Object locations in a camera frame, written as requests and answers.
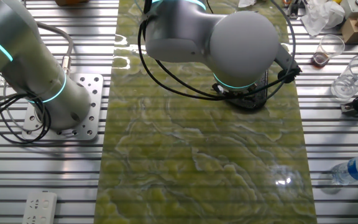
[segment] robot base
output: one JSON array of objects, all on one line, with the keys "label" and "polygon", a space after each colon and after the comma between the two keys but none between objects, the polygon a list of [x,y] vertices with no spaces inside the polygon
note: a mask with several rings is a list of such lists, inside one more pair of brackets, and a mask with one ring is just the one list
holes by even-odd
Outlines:
[{"label": "robot base", "polygon": [[[82,84],[91,97],[91,105],[86,118],[77,126],[71,129],[49,132],[42,138],[52,141],[90,141],[98,136],[99,114],[102,100],[103,76],[100,74],[71,74],[71,79]],[[29,103],[25,114],[24,128],[36,129],[41,125],[35,115],[34,107]],[[34,139],[40,134],[38,131],[23,131],[24,139]]]}]

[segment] electrical outlet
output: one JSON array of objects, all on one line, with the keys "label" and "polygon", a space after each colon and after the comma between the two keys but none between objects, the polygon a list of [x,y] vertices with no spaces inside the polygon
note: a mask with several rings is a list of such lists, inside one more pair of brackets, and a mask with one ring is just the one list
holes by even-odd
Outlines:
[{"label": "electrical outlet", "polygon": [[25,203],[22,224],[53,224],[57,194],[31,192]]}]

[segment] green marble slab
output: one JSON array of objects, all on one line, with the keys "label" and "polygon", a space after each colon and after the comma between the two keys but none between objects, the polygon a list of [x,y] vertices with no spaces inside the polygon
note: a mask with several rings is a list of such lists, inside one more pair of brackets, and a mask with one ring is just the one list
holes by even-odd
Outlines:
[{"label": "green marble slab", "polygon": [[[220,14],[236,6],[211,4]],[[267,16],[288,42],[271,3],[249,9]],[[95,223],[316,223],[294,83],[257,113],[174,95],[140,64],[139,16],[132,0],[120,0]],[[192,93],[145,58],[164,84]],[[204,65],[165,65],[213,93]],[[271,66],[270,81],[279,71]]]}]

